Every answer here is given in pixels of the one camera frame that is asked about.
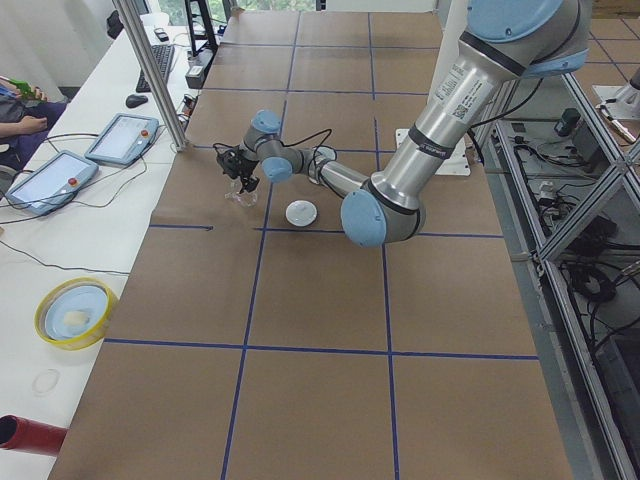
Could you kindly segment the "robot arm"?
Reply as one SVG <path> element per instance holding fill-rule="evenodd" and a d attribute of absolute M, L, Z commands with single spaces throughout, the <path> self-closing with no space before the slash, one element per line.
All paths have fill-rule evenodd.
<path fill-rule="evenodd" d="M 280 119 L 269 110 L 257 112 L 240 144 L 219 150 L 217 162 L 242 192 L 257 187 L 255 168 L 272 183 L 302 174 L 330 189 L 342 199 L 346 236 L 361 247 L 407 240 L 426 221 L 421 191 L 504 83 L 585 63 L 591 14 L 589 1 L 469 2 L 458 57 L 387 166 L 370 176 L 322 149 L 284 144 Z"/>

